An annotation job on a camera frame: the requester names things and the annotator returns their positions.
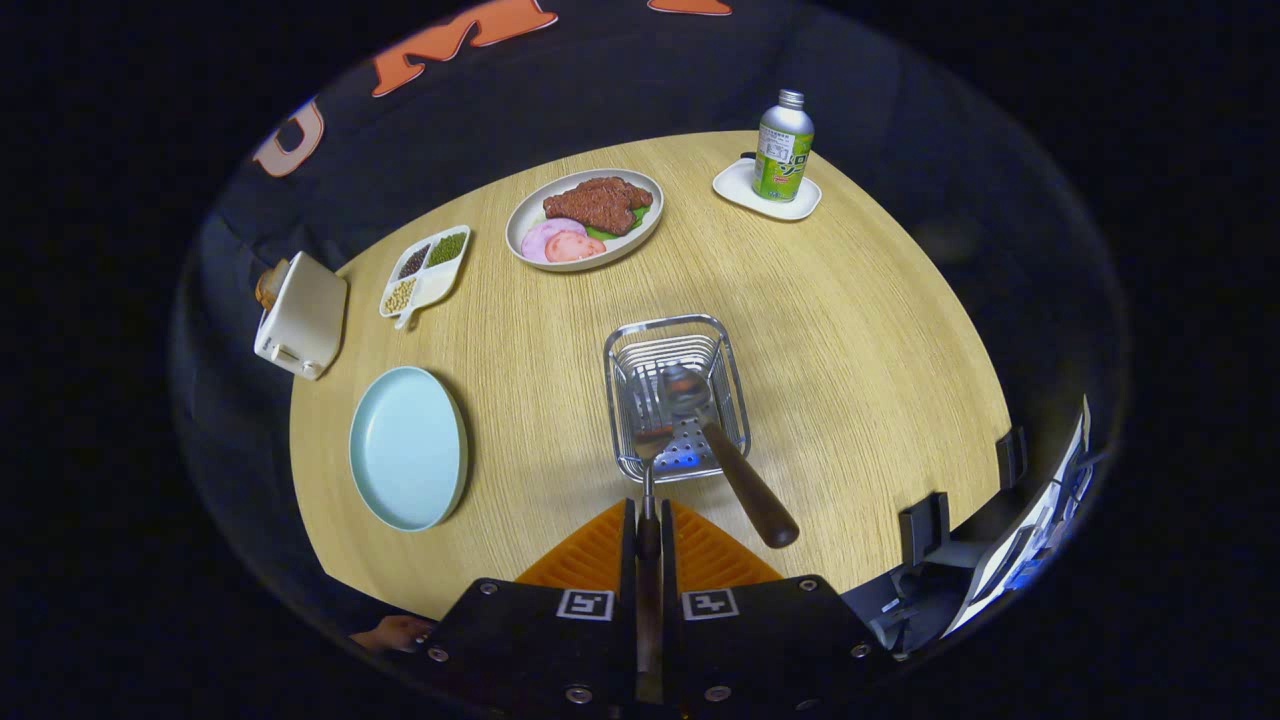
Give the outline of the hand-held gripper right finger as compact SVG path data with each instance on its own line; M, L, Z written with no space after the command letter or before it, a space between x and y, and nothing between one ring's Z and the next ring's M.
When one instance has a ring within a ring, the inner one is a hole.
M660 505L667 707L855 707L881 684L874 633L819 575L689 591L675 503Z

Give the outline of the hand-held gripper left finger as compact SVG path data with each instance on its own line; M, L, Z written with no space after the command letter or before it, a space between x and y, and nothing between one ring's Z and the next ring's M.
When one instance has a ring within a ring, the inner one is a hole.
M596 588L479 578L428 642L425 683L467 707L628 707L636 691L635 502L571 536Z

